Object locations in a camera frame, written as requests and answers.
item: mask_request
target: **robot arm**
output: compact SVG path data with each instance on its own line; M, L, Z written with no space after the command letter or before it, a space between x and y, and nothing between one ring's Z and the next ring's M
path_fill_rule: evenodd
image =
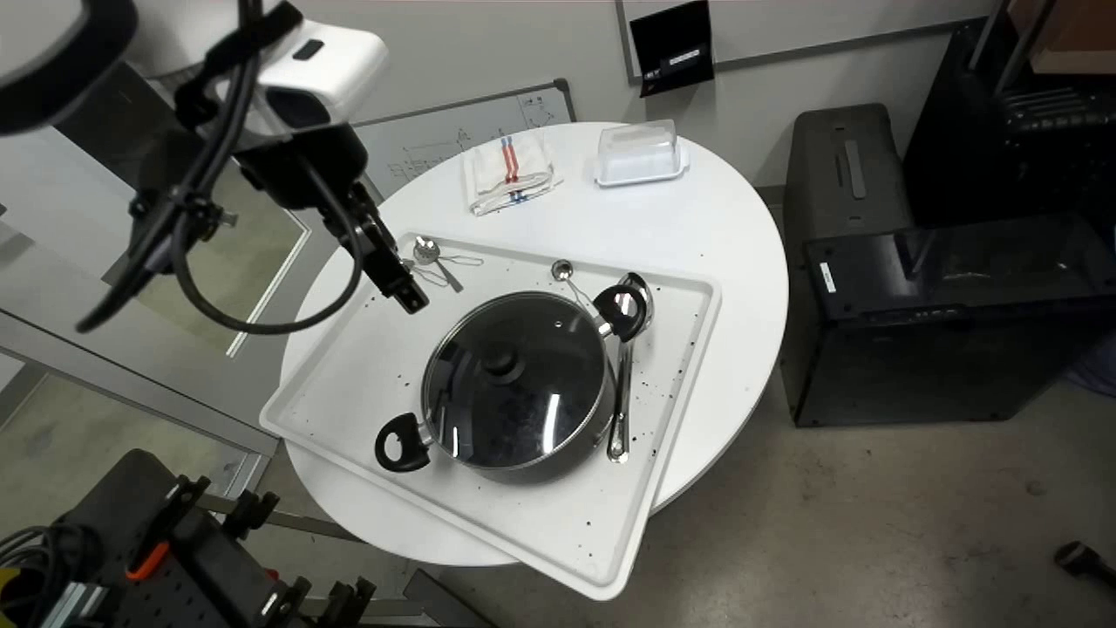
M364 185L365 154L349 124L388 58L378 33L305 19L291 4L274 0L85 0L85 19L65 37L115 46L101 46L106 57L78 67L78 72L69 57L80 50L63 40L55 46L58 57L3 83L0 106L29 75L31 83L72 86L37 99L31 115L3 115L7 124L0 123L0 133L55 117L124 57L134 68L175 102L177 117L205 139L177 185L137 195L137 226L122 273L78 325L80 330L106 325L162 273L175 273L205 318L258 333L287 333L324 320L355 292L360 273L404 310L427 306L427 292L399 258L395 237ZM231 157L282 210L318 210L351 253L344 292L322 313L296 325L246 325L227 318L195 286L188 247L220 231L223 210L208 192Z

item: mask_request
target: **pot lid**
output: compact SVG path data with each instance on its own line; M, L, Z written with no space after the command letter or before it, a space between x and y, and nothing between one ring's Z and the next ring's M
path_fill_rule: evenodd
M472 310L432 351L421 408L454 456L518 468L580 436L603 392L595 320L554 292L509 292Z

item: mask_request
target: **white tray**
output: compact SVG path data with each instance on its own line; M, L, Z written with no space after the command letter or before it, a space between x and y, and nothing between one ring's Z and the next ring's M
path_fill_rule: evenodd
M409 318L365 286L364 301L342 310L310 360L271 393L260 425L537 571L592 601L609 601L630 574L720 313L720 289L636 267L651 281L656 320L636 340L630 452L623 463L607 460L603 438L595 438L592 452L558 477L509 482L432 445L428 468L391 473L373 456L378 432L388 418L418 413L427 360L472 306L516 289L574 297L573 286L550 278L554 258L454 239L444 239L444 253L463 292L451 292L421 267L428 306ZM573 281L590 301L630 273L580 258L573 264Z

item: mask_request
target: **cooking pot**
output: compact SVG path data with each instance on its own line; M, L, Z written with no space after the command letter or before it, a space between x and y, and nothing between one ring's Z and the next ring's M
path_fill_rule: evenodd
M603 289L592 310L558 292L504 292L474 306L427 361L421 418L399 416L379 430L379 468L418 471L432 443L485 471L550 468L586 449L574 443L614 416L607 340L638 333L644 313L647 289L636 273Z

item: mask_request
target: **round white table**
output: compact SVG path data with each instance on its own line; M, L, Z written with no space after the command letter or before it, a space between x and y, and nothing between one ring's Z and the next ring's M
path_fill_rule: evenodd
M722 289L722 310L656 494L656 510L664 510L720 460L760 401L785 333L788 267L765 200L722 157L679 139L689 154L685 176L595 189L592 157L600 128L607 124L537 128L546 157L558 165L560 185L504 213L472 217L463 210L461 157L404 185L379 213L391 231L435 231L454 239L485 233L485 239L501 239L509 252L558 252L560 258L595 258L617 267L674 267L679 274L707 274ZM301 313L328 303L349 278L349 264L344 252L330 253ZM318 325L287 340L282 380L296 372L324 330L328 325ZM514 563L296 443L291 443L291 460L318 504L365 545L428 566Z

